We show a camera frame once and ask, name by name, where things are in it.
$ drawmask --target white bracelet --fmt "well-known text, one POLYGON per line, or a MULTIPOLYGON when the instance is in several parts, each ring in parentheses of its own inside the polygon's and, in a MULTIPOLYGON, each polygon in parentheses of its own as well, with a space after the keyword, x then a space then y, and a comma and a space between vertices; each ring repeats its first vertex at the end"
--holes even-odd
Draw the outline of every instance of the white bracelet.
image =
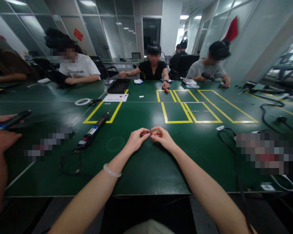
POLYGON ((107 165, 108 165, 108 163, 104 164, 104 166, 103 166, 103 169, 104 169, 107 173, 109 173, 111 176, 114 176, 114 177, 121 177, 121 173, 120 173, 120 174, 117 174, 117 173, 111 171, 111 170, 107 167, 107 165))

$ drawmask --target white cable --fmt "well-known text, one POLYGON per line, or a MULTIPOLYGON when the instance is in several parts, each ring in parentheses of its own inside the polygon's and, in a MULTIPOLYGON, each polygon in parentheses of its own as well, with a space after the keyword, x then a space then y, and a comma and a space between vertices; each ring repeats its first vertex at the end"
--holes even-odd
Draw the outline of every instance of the white cable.
MULTIPOLYGON (((283 188, 284 190, 287 190, 287 191, 293 191, 293 188, 292 189, 287 189, 287 188, 284 188, 284 187, 282 187, 278 182, 277 182, 277 180, 276 180, 276 178, 273 176, 273 175, 270 175, 271 176, 271 178, 273 179, 273 181, 277 184, 277 185, 279 185, 281 188, 283 188)), ((281 175, 281 176, 283 176, 284 178, 286 178, 291 184, 292 184, 292 186, 293 186, 293 182, 286 176, 286 175, 281 175)))
POLYGON ((84 106, 84 105, 86 105, 86 104, 88 104, 90 102, 91 102, 91 99, 89 99, 89 98, 83 98, 83 99, 80 99, 80 100, 76 101, 75 102, 75 105, 76 106, 84 106))

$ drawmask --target yellow rectangle outline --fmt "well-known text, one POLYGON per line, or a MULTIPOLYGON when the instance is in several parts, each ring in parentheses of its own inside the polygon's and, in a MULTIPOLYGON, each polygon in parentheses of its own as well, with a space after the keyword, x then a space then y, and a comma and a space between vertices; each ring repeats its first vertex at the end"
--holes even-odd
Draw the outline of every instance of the yellow rectangle outline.
POLYGON ((168 121, 168 118, 167 118, 167 114, 166 114, 166 110, 165 110, 165 106, 164 106, 164 102, 161 102, 161 105, 162 105, 162 109, 163 109, 163 114, 164 114, 164 118, 165 118, 165 123, 167 124, 187 124, 187 123, 193 123, 192 119, 190 118, 189 116, 189 113, 187 112, 185 106, 183 105, 182 102, 180 102, 188 120, 187 121, 168 121))
POLYGON ((191 93, 191 91, 188 90, 188 89, 184 89, 184 90, 173 90, 174 94, 175 94, 176 97, 177 97, 178 102, 181 102, 181 100, 179 99, 179 97, 178 97, 176 91, 188 91, 188 92, 191 94, 191 96, 194 98, 194 100, 195 100, 196 102, 199 102, 199 100, 198 100, 198 99, 193 95, 193 93, 191 93))
MULTIPOLYGON (((123 102, 119 102, 116 110, 114 111, 112 117, 110 120, 106 121, 107 124, 111 124, 113 123, 113 120, 120 108, 120 106, 122 105, 123 102)), ((100 104, 93 110, 93 112, 88 116, 88 118, 86 118, 86 120, 83 122, 83 124, 96 124, 98 121, 89 121, 89 119, 94 115, 94 113, 100 108, 100 106, 103 104, 103 102, 100 102, 100 104)))
MULTIPOLYGON (((159 91, 164 91, 164 90, 163 90, 163 89, 162 89, 162 90, 156 90, 157 101, 158 101, 158 102, 161 102, 161 101, 160 101, 159 91)), ((173 95, 173 92, 172 92, 171 90, 169 90, 169 92, 170 92, 170 94, 172 95, 174 102, 177 102, 176 99, 175 99, 175 97, 174 97, 174 95, 173 95)))
POLYGON ((189 111, 191 117, 193 118, 194 122, 196 124, 214 124, 214 123, 222 123, 222 121, 217 117, 217 115, 215 115, 215 113, 203 102, 203 105, 211 112, 211 114, 217 119, 216 120, 212 120, 212 121, 197 121, 196 118, 194 117, 192 111, 190 110, 190 108, 188 107, 188 105, 186 103, 184 103, 185 107, 187 108, 187 110, 189 111))
POLYGON ((214 90, 198 90, 198 92, 210 103, 212 104, 220 113, 222 113, 227 119, 230 120, 231 123, 233 124, 249 124, 249 123, 259 123, 256 119, 254 119, 253 117, 251 117, 250 115, 248 115, 247 113, 245 113, 243 110, 241 110, 240 108, 238 108, 237 106, 233 105, 231 102, 229 102, 227 99, 225 99, 224 97, 222 97, 220 94, 218 94, 217 92, 215 92, 214 90), (213 91, 215 94, 217 94, 219 97, 221 97, 222 99, 224 99, 227 103, 229 103, 230 105, 232 105, 234 108, 236 108, 238 111, 242 112, 243 114, 245 114, 247 117, 249 117, 250 120, 243 120, 243 121, 234 121, 232 120, 229 116, 227 116, 221 109, 219 109, 214 103, 212 103, 203 93, 202 91, 213 91))
MULTIPOLYGON (((246 93, 249 94, 249 95, 251 95, 251 96, 253 96, 253 97, 255 97, 255 98, 258 98, 258 99, 260 99, 260 100, 262 100, 262 101, 265 101, 265 99, 260 98, 260 97, 257 97, 257 96, 254 96, 253 94, 250 94, 249 92, 246 92, 246 93)), ((283 111, 285 111, 285 112, 287 112, 287 113, 293 115, 292 112, 290 112, 290 111, 288 111, 288 110, 286 110, 286 109, 283 109, 282 107, 278 107, 278 108, 280 108, 281 110, 283 110, 283 111)))

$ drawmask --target white paper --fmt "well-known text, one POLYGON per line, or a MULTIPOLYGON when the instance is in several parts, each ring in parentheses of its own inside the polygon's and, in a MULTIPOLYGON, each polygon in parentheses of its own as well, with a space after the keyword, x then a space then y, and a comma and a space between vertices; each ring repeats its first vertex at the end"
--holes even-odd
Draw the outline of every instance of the white paper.
POLYGON ((127 101, 129 94, 108 94, 103 99, 103 102, 121 102, 127 101))

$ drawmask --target woman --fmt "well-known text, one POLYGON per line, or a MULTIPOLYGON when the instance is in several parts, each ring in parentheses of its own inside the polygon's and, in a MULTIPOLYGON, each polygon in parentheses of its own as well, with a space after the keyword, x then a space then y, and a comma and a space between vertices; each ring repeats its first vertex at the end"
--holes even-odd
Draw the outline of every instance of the woman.
POLYGON ((170 84, 168 83, 168 70, 166 63, 164 61, 160 61, 160 52, 160 45, 156 42, 151 42, 147 46, 147 61, 140 63, 139 66, 132 71, 121 71, 119 76, 124 78, 125 76, 135 76, 141 72, 144 72, 146 80, 160 80, 162 79, 163 73, 164 81, 162 87, 169 88, 170 84))
MULTIPOLYGON (((159 142, 176 159, 194 196, 215 221, 221 233, 251 233, 245 216, 224 189, 176 145, 165 129, 158 126, 151 130, 155 130, 151 136, 152 140, 159 142)), ((122 151, 109 164, 105 164, 104 169, 74 197, 49 234, 84 233, 111 196, 130 156, 149 136, 149 130, 146 128, 132 132, 122 151)))
POLYGON ((73 85, 100 80, 101 74, 95 63, 68 35, 55 29, 48 29, 46 35, 46 45, 64 59, 59 72, 68 76, 65 83, 73 85))

